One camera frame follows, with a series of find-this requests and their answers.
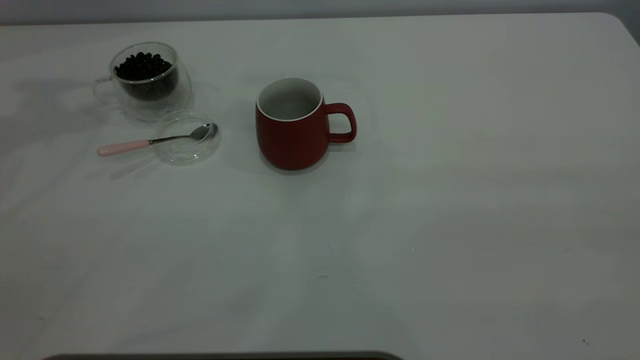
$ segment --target glass cup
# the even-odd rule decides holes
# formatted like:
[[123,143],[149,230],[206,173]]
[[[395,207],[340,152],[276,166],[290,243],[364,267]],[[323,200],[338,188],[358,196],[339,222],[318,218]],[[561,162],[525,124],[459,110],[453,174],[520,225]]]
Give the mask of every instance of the glass cup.
[[[130,81],[116,75],[119,67],[131,55],[160,54],[171,63],[166,72],[150,79]],[[113,82],[114,96],[107,97],[97,88],[107,81]],[[166,114],[183,109],[191,98],[191,80],[178,53],[161,42],[143,42],[120,51],[109,64],[109,75],[93,82],[93,94],[98,100],[121,107],[125,112],[144,121],[158,121]]]

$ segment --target white table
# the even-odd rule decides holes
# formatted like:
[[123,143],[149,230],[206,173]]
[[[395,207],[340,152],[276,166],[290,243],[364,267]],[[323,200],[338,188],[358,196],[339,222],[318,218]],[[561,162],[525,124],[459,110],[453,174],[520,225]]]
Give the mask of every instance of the white table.
[[[90,91],[146,40],[221,126],[199,165],[95,154],[153,135]],[[640,48],[614,17],[25,26],[0,45],[2,359],[640,356]],[[286,75],[359,127],[292,174],[253,123]]]

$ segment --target pink spoon handle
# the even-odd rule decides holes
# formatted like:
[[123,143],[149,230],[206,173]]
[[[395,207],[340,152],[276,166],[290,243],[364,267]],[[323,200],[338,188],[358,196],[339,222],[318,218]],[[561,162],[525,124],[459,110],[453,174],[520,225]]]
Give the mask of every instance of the pink spoon handle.
[[111,156],[121,154],[123,152],[129,152],[133,150],[143,149],[149,147],[149,140],[138,140],[135,142],[116,143],[114,145],[107,145],[98,148],[98,155]]

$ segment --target spoon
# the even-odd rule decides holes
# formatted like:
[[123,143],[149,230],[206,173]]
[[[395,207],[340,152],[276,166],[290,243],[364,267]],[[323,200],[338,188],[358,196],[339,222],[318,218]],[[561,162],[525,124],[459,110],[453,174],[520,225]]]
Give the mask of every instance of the spoon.
[[98,155],[100,156],[111,156],[116,154],[121,154],[123,152],[129,152],[133,150],[143,149],[145,147],[149,147],[151,145],[167,142],[176,139],[185,139],[191,138],[196,141],[200,141],[204,139],[208,134],[210,128],[213,127],[213,134],[216,134],[218,127],[215,124],[204,124],[197,129],[195,129],[189,135],[180,135],[180,136],[171,136],[169,138],[155,139],[155,140],[137,140],[134,142],[124,142],[124,143],[116,143],[113,145],[102,146],[98,148]]

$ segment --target gray wall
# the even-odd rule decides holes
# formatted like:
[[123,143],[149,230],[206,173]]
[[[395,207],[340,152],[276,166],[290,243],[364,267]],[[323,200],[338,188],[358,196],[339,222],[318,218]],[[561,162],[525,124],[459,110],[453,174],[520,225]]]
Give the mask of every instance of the gray wall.
[[0,0],[0,24],[607,12],[640,35],[638,3],[640,0]]

